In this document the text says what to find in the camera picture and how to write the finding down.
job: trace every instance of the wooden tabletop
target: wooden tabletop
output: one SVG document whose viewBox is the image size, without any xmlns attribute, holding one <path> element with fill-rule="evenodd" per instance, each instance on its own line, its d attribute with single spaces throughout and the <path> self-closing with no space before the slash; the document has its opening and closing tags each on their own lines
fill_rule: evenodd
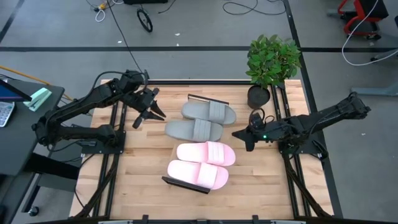
<svg viewBox="0 0 398 224">
<path fill-rule="evenodd" d="M 287 98 L 292 115 L 308 114 L 307 104 L 300 80 L 286 81 Z M 251 109 L 247 106 L 249 85 L 156 85 L 160 93 L 156 99 L 167 115 L 165 121 L 144 121 L 138 129 L 132 124 L 138 113 L 127 109 L 125 151 L 119 160 L 111 218 L 141 219 L 260 219 L 293 218 L 284 162 L 277 144 L 259 142 L 254 151 L 246 152 L 244 142 L 232 137 L 233 131 L 248 125 Z M 167 174 L 173 148 L 185 141 L 168 137 L 164 133 L 166 122 L 182 119 L 181 108 L 187 95 L 213 98 L 229 102 L 237 114 L 237 121 L 224 127 L 220 140 L 231 146 L 236 153 L 236 162 L 227 167 L 228 183 L 208 195 L 166 184 L 162 175 Z M 278 90 L 280 107 L 282 98 Z M 263 106 L 266 115 L 274 115 L 270 101 Z M 120 118 L 121 104 L 118 109 Z M 92 127 L 109 124 L 111 107 L 95 109 Z M 102 155 L 93 156 L 80 171 L 76 191 L 86 203 L 97 188 Z M 322 208 L 332 214 L 328 188 L 321 162 L 310 156 L 300 155 L 307 189 Z M 304 214 L 299 190 L 296 188 L 300 214 Z M 100 214 L 103 214 L 107 190 L 104 191 Z M 70 215 L 81 210 L 76 197 Z"/>
</svg>

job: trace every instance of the gray floor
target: gray floor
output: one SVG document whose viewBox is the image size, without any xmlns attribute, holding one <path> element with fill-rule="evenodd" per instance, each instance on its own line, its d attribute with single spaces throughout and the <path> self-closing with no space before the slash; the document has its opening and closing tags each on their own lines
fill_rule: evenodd
<svg viewBox="0 0 398 224">
<path fill-rule="evenodd" d="M 98 4 L 100 0 L 91 0 Z M 113 7 L 130 46 L 246 46 L 259 34 L 291 37 L 285 14 L 264 16 L 251 12 L 231 16 L 222 10 L 222 0 L 178 0 L 170 11 L 158 14 L 168 4 L 144 5 L 154 32 L 143 31 L 132 6 Z M 254 5 L 254 1 L 243 1 Z M 384 0 L 390 17 L 380 23 L 383 38 L 369 42 L 354 38 L 348 47 L 398 47 L 398 29 L 392 18 L 398 12 L 396 0 Z M 17 0 L 0 1 L 0 27 L 8 20 Z M 340 0 L 289 0 L 302 47 L 341 47 L 346 38 L 343 22 L 327 17 L 328 8 Z M 231 7 L 237 12 L 242 9 Z M 283 6 L 259 0 L 259 10 L 280 12 Z M 25 0 L 0 47 L 123 47 L 124 43 L 110 11 L 102 23 L 83 0 Z M 246 78 L 246 52 L 134 52 L 141 68 L 151 78 Z M 352 67 L 339 53 L 304 53 L 308 75 L 318 109 L 339 102 L 349 88 L 388 86 L 397 81 L 397 61 Z M 347 54 L 349 60 L 368 62 L 373 54 Z M 95 76 L 105 70 L 135 69 L 127 52 L 0 52 L 0 64 L 37 76 L 78 98 L 85 95 Z M 346 218 L 398 222 L 398 155 L 395 119 L 396 98 L 363 96 L 372 108 L 362 121 L 345 121 L 325 130 L 326 144 L 336 180 L 343 215 Z M 87 126 L 90 118 L 80 116 L 70 123 Z M 41 147 L 39 153 L 47 153 Z M 76 151 L 65 159 L 72 158 Z M 73 194 L 42 189 L 35 202 L 37 217 L 18 213 L 14 223 L 66 218 Z"/>
</svg>

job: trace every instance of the keyboard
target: keyboard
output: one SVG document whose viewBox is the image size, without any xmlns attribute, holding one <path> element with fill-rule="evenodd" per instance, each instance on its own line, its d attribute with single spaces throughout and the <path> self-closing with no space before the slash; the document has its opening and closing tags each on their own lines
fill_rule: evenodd
<svg viewBox="0 0 398 224">
<path fill-rule="evenodd" d="M 0 102 L 0 128 L 5 127 L 14 110 L 15 103 Z"/>
</svg>

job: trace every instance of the potted plant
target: potted plant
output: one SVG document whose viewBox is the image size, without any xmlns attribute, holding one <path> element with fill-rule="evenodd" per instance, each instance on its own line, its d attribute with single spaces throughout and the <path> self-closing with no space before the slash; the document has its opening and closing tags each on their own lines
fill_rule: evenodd
<svg viewBox="0 0 398 224">
<path fill-rule="evenodd" d="M 300 51 L 293 40 L 283 41 L 277 35 L 268 39 L 260 35 L 251 42 L 246 74 L 255 84 L 248 91 L 248 105 L 252 109 L 269 101 L 268 85 L 277 85 L 296 75 L 297 67 L 301 67 L 299 57 Z"/>
</svg>

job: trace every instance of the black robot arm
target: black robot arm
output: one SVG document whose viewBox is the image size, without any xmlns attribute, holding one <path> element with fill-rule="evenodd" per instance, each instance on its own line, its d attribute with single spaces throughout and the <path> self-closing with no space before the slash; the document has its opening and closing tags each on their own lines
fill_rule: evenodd
<svg viewBox="0 0 398 224">
<path fill-rule="evenodd" d="M 133 124 L 134 128 L 138 128 L 143 119 L 163 121 L 162 117 L 165 117 L 165 115 L 154 100 L 159 93 L 159 89 L 150 90 L 145 86 L 142 90 L 137 91 L 144 84 L 144 81 L 142 73 L 128 70 L 126 73 L 122 73 L 120 80 L 114 78 L 107 83 L 92 88 L 85 97 L 46 112 L 39 119 L 39 122 L 32 126 L 38 142 L 48 146 L 56 144 L 61 139 L 97 139 L 106 145 L 117 144 L 117 135 L 109 124 L 101 125 L 98 128 L 76 128 L 61 125 L 62 122 L 79 114 L 85 114 L 93 108 L 111 106 L 117 101 L 122 101 L 140 112 L 139 117 Z"/>
<path fill-rule="evenodd" d="M 356 93 L 350 94 L 338 104 L 310 115 L 299 115 L 284 118 L 280 121 L 266 123 L 259 113 L 252 113 L 249 125 L 232 135 L 246 143 L 246 150 L 253 151 L 258 141 L 282 141 L 289 149 L 300 147 L 312 133 L 335 124 L 343 119 L 363 119 L 371 109 L 365 106 Z"/>
</svg>

